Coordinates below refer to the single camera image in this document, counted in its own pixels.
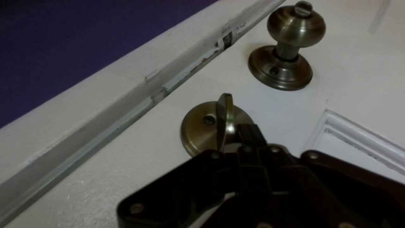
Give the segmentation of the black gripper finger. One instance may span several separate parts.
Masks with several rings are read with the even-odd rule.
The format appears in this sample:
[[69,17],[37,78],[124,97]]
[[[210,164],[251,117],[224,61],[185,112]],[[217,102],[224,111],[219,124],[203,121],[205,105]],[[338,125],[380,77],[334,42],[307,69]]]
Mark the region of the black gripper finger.
[[186,228],[218,203],[215,225],[269,222],[270,183],[260,156],[267,141],[255,124],[239,125],[237,137],[237,150],[205,150],[126,197],[117,207],[119,228]]
[[277,170],[315,228],[405,228],[405,186],[320,150],[294,156],[270,145],[270,167]]

